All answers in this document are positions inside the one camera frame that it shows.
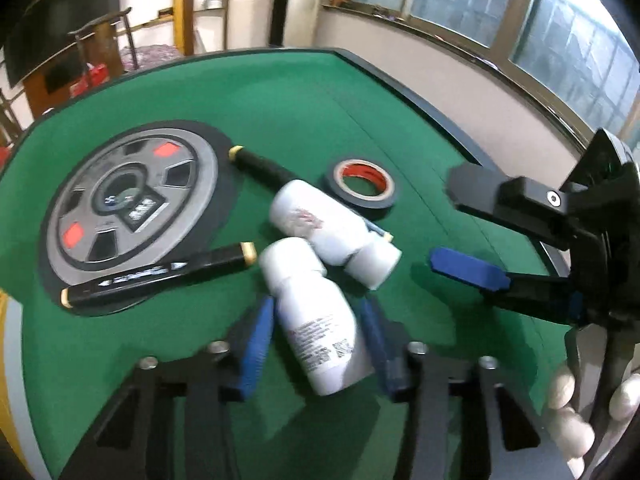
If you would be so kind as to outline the gloved right hand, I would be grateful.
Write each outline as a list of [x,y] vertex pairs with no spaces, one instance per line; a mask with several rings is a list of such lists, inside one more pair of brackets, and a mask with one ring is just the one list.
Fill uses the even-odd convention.
[[[544,421],[550,436],[560,449],[575,479],[585,471],[585,456],[593,448],[596,433],[570,406],[576,379],[565,362],[555,371],[547,393]],[[622,382],[608,402],[608,431],[603,437],[604,450],[597,452],[596,464],[608,456],[631,423],[639,407],[639,370]]]

